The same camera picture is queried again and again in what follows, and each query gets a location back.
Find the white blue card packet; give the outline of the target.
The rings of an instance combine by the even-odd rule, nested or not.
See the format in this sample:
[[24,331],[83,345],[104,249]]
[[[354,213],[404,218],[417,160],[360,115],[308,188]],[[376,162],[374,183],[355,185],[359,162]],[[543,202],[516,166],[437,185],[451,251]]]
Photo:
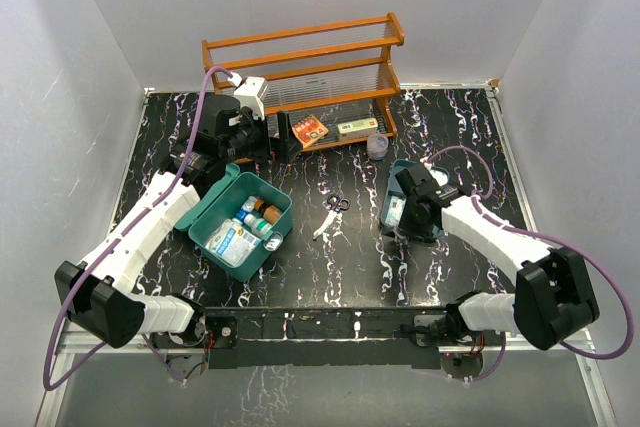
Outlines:
[[385,224],[397,226],[401,220],[406,200],[404,198],[392,196],[387,210]]

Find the blue divided tray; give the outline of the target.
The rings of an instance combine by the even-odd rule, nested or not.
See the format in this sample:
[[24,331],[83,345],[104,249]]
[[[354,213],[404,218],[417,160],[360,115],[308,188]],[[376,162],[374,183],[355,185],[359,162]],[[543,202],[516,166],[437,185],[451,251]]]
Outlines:
[[[395,237],[396,227],[399,224],[406,202],[406,196],[396,179],[396,174],[418,163],[419,162],[402,159],[395,160],[392,163],[385,199],[379,217],[380,231],[383,236]],[[449,182],[449,173],[447,170],[439,167],[429,167],[429,170],[439,185],[444,185]],[[422,230],[418,234],[411,234],[409,238],[423,243],[432,243],[436,241],[441,233],[442,230],[434,226],[431,230]]]

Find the brown orange-capped syrup bottle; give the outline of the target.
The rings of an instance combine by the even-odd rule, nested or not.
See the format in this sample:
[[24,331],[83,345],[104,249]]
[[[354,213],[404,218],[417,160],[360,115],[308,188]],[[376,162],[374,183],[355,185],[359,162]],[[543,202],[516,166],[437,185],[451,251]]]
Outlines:
[[254,209],[270,224],[275,224],[282,216],[282,211],[274,204],[258,199]]

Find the blue white small tube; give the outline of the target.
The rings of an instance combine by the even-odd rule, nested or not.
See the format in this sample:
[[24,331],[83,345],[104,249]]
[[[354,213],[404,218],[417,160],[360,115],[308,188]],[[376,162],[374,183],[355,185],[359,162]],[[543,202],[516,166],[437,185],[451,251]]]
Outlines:
[[243,222],[246,216],[251,214],[254,211],[254,207],[257,201],[258,201],[257,197],[249,196],[244,201],[239,211],[236,213],[235,218],[238,219],[240,222]]

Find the green medicine kit box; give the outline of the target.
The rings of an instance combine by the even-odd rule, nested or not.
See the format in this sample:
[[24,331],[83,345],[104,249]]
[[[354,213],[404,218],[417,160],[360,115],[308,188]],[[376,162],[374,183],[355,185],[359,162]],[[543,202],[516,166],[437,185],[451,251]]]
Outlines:
[[235,164],[175,228],[234,279],[246,282],[293,226],[291,198]]

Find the white green medicine bottle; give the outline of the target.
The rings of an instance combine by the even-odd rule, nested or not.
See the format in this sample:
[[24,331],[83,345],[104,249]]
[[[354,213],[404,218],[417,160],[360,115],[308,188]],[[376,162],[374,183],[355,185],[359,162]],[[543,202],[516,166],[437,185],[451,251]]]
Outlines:
[[262,239],[272,231],[272,224],[267,222],[264,218],[256,216],[252,213],[248,213],[243,220],[243,223],[252,232],[253,235]]

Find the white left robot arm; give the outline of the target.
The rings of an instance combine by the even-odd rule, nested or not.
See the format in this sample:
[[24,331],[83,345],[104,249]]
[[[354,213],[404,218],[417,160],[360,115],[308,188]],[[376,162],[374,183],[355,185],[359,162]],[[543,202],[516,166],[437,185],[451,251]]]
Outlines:
[[54,279],[64,318],[120,348],[138,334],[171,333],[194,346],[206,334],[199,304],[181,294],[137,294],[136,280],[173,230],[190,229],[231,184],[236,161],[288,163],[301,151],[290,116],[277,133],[236,95],[212,94],[197,107],[191,133],[176,142],[130,212],[80,263],[63,262]]

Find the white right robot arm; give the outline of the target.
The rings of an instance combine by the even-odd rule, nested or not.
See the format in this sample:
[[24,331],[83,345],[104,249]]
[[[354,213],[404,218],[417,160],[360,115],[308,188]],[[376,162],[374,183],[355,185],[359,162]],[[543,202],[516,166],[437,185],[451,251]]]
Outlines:
[[425,332],[466,344],[482,331],[521,334],[547,350],[600,316],[582,255],[519,234],[461,186],[439,184],[423,165],[395,176],[405,196],[397,226],[417,237],[437,231],[456,236],[491,261],[513,284],[512,294],[470,292],[446,307]]

